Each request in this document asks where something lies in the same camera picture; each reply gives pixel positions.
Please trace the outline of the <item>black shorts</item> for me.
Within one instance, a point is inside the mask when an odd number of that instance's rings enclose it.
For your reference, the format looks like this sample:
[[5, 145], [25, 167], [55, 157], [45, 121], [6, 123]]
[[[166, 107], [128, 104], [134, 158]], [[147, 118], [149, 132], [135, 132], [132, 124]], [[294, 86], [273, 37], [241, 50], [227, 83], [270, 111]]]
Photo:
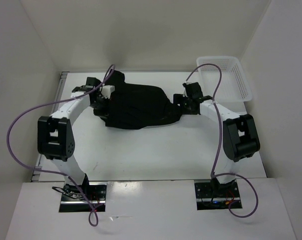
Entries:
[[105, 126], [124, 130], [170, 125], [180, 120], [182, 114], [162, 88], [125, 82], [125, 75], [114, 71], [105, 85], [113, 85], [109, 116], [100, 117]]

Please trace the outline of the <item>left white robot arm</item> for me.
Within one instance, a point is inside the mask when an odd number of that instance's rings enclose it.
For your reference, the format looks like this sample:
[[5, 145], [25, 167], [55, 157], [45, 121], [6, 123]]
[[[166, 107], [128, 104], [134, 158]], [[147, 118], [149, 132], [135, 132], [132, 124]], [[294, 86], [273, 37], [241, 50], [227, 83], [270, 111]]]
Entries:
[[80, 200], [89, 197], [91, 188], [87, 175], [75, 159], [75, 138], [72, 126], [87, 108], [99, 108], [111, 98], [113, 85], [104, 85], [95, 77], [88, 77], [86, 84], [72, 90], [70, 101], [65, 102], [50, 116], [38, 120], [38, 152], [50, 160], [63, 175], [62, 193]]

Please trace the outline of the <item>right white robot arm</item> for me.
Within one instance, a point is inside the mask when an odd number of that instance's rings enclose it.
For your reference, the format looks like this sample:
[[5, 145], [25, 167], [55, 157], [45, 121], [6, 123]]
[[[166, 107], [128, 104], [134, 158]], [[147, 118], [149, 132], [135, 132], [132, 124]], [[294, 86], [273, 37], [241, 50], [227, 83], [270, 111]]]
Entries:
[[260, 149], [251, 115], [240, 115], [204, 96], [199, 83], [184, 83], [183, 94], [174, 94], [173, 103], [184, 115], [202, 115], [218, 124], [218, 154], [211, 170], [210, 191], [220, 197], [233, 185], [240, 164]]

